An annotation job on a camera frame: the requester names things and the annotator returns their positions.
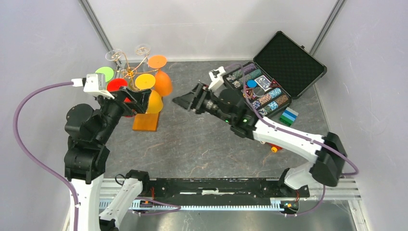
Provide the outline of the orange plastic wine glass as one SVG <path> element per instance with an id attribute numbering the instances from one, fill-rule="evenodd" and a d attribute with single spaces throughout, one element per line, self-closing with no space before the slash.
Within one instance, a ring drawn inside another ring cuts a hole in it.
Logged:
<path id="1" fill-rule="evenodd" d="M 167 58 L 163 55 L 154 55 L 149 61 L 148 65 L 152 69 L 157 69 L 155 76 L 155 90 L 162 96 L 168 96 L 173 91 L 173 85 L 171 79 L 162 68 L 167 64 Z"/>

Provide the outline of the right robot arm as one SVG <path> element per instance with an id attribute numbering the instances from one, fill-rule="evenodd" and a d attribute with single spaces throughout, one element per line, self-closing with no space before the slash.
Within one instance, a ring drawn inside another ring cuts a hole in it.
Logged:
<path id="1" fill-rule="evenodd" d="M 257 115 L 241 93 L 224 89 L 216 96 L 205 84 L 198 83 L 192 91 L 173 98 L 180 107 L 196 114 L 209 113 L 230 125 L 241 138 L 262 141 L 291 151 L 307 163 L 282 173 L 278 191 L 291 196 L 304 185 L 318 182 L 329 187 L 338 185 L 346 154 L 341 153 L 339 137 L 310 134 L 282 126 L 267 117 Z"/>

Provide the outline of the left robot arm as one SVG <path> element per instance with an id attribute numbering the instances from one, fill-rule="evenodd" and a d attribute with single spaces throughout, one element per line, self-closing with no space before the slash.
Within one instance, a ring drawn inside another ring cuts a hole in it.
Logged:
<path id="1" fill-rule="evenodd" d="M 151 191 L 149 174 L 131 170 L 119 193 L 103 211 L 99 211 L 100 192 L 105 174 L 109 149 L 106 143 L 119 120 L 124 116 L 147 111 L 151 90 L 132 91 L 127 87 L 109 92 L 89 90 L 100 105 L 95 110 L 88 104 L 78 104 L 66 115 L 68 150 L 64 157 L 64 174 L 74 186 L 72 194 L 77 202 L 73 208 L 78 217 L 71 230 L 117 231 L 133 200 Z"/>

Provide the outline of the wooden rack base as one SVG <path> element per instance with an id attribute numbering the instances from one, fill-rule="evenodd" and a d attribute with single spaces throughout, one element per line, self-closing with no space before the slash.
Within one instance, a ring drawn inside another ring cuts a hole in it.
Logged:
<path id="1" fill-rule="evenodd" d="M 134 118 L 132 130 L 156 132 L 161 112 L 156 114 L 137 114 Z"/>

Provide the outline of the red plastic wine glass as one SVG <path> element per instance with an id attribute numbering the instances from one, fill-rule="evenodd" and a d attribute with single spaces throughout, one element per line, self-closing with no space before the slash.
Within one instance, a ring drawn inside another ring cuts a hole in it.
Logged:
<path id="1" fill-rule="evenodd" d="M 128 90 L 127 85 L 127 82 L 121 78 L 114 79 L 108 83 L 107 90 L 115 98 L 107 100 L 104 105 L 104 112 L 115 120 L 134 116 L 133 111 L 128 106 L 130 99 L 125 94 L 125 91 Z"/>

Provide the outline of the green plastic wine glass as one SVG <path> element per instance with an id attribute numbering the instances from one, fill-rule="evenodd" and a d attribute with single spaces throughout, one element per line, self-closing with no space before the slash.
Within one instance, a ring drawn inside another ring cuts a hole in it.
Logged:
<path id="1" fill-rule="evenodd" d="M 103 66 L 98 68 L 95 73 L 104 74 L 105 82 L 109 82 L 114 77 L 115 71 L 111 67 Z"/>

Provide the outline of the clear wine glass left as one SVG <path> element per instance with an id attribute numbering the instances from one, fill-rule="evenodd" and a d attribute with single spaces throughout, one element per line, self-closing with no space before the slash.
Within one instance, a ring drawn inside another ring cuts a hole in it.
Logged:
<path id="1" fill-rule="evenodd" d="M 118 67 L 122 67 L 122 55 L 123 52 L 121 49 L 112 49 L 105 54 L 105 59 L 114 62 Z"/>

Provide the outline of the clear wine glass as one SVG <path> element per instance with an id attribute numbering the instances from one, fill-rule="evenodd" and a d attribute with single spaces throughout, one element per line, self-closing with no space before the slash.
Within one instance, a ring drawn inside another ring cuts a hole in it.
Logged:
<path id="1" fill-rule="evenodd" d="M 137 70 L 138 72 L 147 72 L 148 67 L 148 56 L 151 51 L 151 46 L 147 43 L 140 44 L 136 47 L 135 54 L 142 58 L 141 63 L 139 64 Z"/>
<path id="2" fill-rule="evenodd" d="M 118 67 L 122 67 L 122 55 L 123 52 L 121 49 L 112 49 L 105 54 L 105 59 L 114 62 Z"/>

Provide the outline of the clear wine glass right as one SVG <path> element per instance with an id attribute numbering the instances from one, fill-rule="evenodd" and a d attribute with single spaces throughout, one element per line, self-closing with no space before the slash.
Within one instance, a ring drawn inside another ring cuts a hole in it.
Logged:
<path id="1" fill-rule="evenodd" d="M 151 51 L 151 46 L 147 43 L 140 44 L 136 47 L 135 54 L 142 58 L 141 63 L 139 64 L 137 70 L 138 72 L 147 72 L 148 67 L 148 56 Z"/>

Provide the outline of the red toy brick car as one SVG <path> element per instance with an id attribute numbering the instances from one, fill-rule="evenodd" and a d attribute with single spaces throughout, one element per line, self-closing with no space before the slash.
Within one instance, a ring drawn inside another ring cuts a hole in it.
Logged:
<path id="1" fill-rule="evenodd" d="M 270 143 L 270 150 L 273 153 L 277 153 L 278 151 L 282 150 L 282 147 Z"/>

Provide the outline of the black poker chip case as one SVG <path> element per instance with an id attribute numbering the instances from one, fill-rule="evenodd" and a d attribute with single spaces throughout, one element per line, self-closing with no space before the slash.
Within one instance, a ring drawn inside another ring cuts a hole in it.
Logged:
<path id="1" fill-rule="evenodd" d="M 252 61 L 223 75 L 226 87 L 250 95 L 250 102 L 262 116 L 272 116 L 298 99 L 327 67 L 278 31 Z"/>

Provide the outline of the blue green brick stack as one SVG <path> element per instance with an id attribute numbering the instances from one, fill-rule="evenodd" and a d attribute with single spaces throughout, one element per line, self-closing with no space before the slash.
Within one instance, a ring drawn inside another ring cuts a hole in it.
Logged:
<path id="1" fill-rule="evenodd" d="M 297 119 L 298 115 L 299 115 L 298 112 L 287 107 L 283 111 L 282 115 L 279 117 L 279 121 L 287 125 L 288 127 L 290 127 L 294 123 L 294 121 Z"/>

